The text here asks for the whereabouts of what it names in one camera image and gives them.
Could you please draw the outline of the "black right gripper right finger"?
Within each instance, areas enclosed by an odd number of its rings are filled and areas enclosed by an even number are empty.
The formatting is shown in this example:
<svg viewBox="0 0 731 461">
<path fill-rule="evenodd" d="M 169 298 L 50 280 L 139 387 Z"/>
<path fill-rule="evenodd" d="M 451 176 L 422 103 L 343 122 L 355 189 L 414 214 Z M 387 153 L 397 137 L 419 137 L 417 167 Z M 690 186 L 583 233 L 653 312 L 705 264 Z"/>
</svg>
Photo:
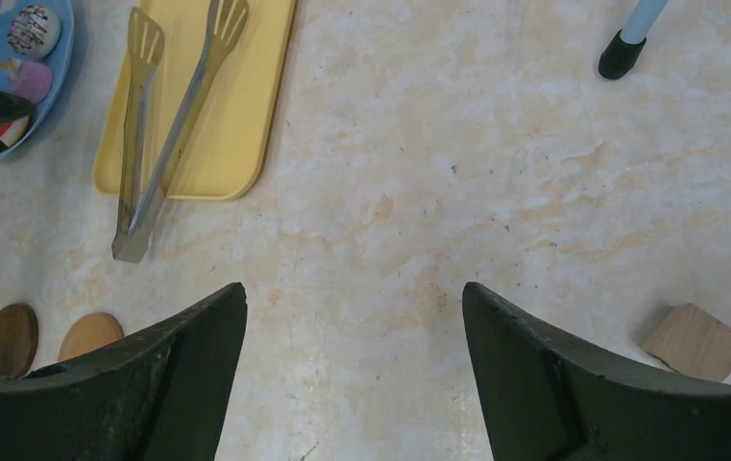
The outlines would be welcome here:
<svg viewBox="0 0 731 461">
<path fill-rule="evenodd" d="M 462 312 L 497 460 L 731 460 L 731 385 L 610 352 L 477 282 Z"/>
</svg>

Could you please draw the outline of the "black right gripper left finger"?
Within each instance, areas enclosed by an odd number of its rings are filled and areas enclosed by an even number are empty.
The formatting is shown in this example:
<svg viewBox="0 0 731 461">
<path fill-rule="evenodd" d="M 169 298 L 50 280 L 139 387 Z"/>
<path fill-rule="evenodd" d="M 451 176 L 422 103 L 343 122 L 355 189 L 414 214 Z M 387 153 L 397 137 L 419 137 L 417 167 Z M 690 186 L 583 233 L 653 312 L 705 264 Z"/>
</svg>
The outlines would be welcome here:
<svg viewBox="0 0 731 461">
<path fill-rule="evenodd" d="M 231 283 L 108 346 L 0 378 L 0 460 L 211 460 L 246 324 Z"/>
</svg>

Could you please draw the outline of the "red frosted donut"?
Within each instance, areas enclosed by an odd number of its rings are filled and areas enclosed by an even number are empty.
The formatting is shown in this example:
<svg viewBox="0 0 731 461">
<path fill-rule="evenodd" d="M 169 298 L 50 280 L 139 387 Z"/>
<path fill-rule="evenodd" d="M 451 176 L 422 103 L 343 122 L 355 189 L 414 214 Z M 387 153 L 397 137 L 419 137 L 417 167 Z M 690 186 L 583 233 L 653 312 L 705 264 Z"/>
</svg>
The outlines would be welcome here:
<svg viewBox="0 0 731 461">
<path fill-rule="evenodd" d="M 29 130 L 31 122 L 30 116 L 23 116 L 12 122 L 8 122 L 0 126 L 0 143 L 6 149 L 16 144 L 24 134 Z"/>
</svg>

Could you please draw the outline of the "pink cupcake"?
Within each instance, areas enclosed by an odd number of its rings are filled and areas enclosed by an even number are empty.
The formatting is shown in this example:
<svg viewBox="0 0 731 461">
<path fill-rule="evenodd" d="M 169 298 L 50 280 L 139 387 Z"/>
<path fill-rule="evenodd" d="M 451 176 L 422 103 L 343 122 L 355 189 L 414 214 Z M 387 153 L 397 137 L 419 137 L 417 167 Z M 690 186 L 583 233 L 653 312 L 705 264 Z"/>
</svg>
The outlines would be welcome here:
<svg viewBox="0 0 731 461">
<path fill-rule="evenodd" d="M 41 62 L 9 60 L 9 89 L 14 95 L 39 104 L 49 93 L 53 82 L 52 69 Z"/>
</svg>

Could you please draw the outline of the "chocolate drizzle sprinkle donut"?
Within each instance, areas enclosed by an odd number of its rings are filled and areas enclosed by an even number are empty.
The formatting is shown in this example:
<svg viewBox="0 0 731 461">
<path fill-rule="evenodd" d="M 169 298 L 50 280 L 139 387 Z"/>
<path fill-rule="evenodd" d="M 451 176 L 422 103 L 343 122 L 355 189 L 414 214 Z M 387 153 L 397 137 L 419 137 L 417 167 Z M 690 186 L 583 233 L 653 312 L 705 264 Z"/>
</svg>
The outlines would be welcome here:
<svg viewBox="0 0 731 461">
<path fill-rule="evenodd" d="M 32 4 L 15 15 L 7 32 L 7 42 L 15 53 L 41 60 L 56 47 L 60 34 L 60 18 L 45 5 Z"/>
</svg>

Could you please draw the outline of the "light brown round coaster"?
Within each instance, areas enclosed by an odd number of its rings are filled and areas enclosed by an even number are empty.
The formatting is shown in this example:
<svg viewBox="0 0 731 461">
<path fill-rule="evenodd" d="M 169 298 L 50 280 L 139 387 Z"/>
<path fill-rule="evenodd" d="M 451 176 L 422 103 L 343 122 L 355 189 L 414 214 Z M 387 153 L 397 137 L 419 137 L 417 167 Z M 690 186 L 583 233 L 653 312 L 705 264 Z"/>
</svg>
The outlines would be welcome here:
<svg viewBox="0 0 731 461">
<path fill-rule="evenodd" d="M 106 312 L 81 317 L 66 332 L 58 353 L 58 362 L 98 350 L 124 337 L 119 322 Z"/>
</svg>

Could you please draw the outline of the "dark brown round coaster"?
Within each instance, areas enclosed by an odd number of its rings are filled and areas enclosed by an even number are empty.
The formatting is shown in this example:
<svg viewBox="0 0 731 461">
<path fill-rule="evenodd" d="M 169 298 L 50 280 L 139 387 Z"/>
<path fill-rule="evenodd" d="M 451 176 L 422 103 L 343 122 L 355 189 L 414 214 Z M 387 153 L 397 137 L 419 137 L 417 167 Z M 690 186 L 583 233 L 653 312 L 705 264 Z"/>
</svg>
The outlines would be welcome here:
<svg viewBox="0 0 731 461">
<path fill-rule="evenodd" d="M 0 377 L 25 376 L 37 345 L 37 316 L 28 304 L 12 303 L 0 309 Z"/>
</svg>

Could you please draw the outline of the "yellow serving tray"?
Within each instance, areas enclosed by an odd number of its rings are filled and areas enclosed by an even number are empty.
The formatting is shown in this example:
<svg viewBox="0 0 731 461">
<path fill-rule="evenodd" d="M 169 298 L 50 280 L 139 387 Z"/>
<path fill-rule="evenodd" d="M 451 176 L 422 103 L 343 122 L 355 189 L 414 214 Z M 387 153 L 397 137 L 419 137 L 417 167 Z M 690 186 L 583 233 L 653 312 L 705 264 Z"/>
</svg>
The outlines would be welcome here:
<svg viewBox="0 0 731 461">
<path fill-rule="evenodd" d="M 139 178 L 146 185 L 205 41 L 207 1 L 141 1 L 164 32 L 162 59 L 146 98 Z M 262 169 L 296 10 L 294 1 L 252 1 L 240 39 L 221 65 L 174 175 L 173 200 L 233 200 Z"/>
</svg>

